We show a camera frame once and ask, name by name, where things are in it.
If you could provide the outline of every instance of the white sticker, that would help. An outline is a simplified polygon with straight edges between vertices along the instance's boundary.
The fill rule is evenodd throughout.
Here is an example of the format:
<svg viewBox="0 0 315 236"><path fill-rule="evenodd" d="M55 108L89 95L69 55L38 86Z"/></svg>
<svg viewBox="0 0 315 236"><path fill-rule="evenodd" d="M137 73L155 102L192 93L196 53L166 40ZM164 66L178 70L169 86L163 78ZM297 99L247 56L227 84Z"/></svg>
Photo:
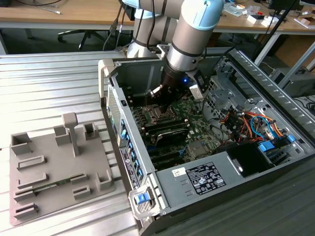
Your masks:
<svg viewBox="0 0 315 236"><path fill-rule="evenodd" d="M182 168L172 170L172 173L173 173L174 177L182 176L182 175L186 174L186 170L185 170L185 167L182 167Z"/></svg>

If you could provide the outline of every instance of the green circuit board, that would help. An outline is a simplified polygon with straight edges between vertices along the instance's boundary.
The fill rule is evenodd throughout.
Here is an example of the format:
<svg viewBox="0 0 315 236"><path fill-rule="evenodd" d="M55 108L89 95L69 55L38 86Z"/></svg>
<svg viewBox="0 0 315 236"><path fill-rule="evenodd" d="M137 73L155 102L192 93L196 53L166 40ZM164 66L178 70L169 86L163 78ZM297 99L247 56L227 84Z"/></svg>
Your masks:
<svg viewBox="0 0 315 236"><path fill-rule="evenodd" d="M164 114L159 113L158 105L134 107L132 113L150 158L159 170L169 168L167 162L170 159L174 159L172 163L177 165L209 156L221 144L210 130L209 123L199 111L197 104L190 98L184 97L174 102ZM148 134L142 132L144 125L165 124L167 127L169 122L185 119L188 120L188 127L185 127L188 134L184 140L175 144L156 147Z"/></svg>

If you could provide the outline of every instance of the vent grille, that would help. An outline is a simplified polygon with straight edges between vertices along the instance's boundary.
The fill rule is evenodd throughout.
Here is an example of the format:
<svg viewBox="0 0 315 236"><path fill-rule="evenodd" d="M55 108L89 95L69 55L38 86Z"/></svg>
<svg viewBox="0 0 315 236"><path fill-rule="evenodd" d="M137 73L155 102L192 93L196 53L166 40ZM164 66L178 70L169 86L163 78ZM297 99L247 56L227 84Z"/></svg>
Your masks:
<svg viewBox="0 0 315 236"><path fill-rule="evenodd" d="M110 118L112 125L115 127L117 134L121 133L121 114L115 100L112 88L108 89L108 107L110 109Z"/></svg>

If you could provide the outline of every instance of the small box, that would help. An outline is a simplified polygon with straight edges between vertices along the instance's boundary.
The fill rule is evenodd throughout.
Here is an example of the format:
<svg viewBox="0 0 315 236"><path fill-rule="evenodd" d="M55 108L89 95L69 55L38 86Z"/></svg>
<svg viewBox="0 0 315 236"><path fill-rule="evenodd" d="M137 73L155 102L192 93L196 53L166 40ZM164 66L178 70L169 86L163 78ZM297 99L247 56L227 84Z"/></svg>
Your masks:
<svg viewBox="0 0 315 236"><path fill-rule="evenodd" d="M299 20L302 24L304 24L306 26L315 26L315 18L314 17L302 18Z"/></svg>
<svg viewBox="0 0 315 236"><path fill-rule="evenodd" d="M264 16L261 15L250 15L247 20L253 24L260 24L264 20Z"/></svg>

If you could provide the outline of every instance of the metal bracket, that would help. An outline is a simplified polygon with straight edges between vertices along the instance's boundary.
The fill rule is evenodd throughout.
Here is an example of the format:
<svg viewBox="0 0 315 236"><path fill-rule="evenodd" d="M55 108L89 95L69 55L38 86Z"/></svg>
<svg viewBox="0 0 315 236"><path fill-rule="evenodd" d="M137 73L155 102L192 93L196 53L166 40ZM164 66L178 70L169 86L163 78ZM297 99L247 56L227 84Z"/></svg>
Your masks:
<svg viewBox="0 0 315 236"><path fill-rule="evenodd" d="M104 78L116 73L116 67L112 59L104 59L98 62L98 93L104 97Z"/></svg>

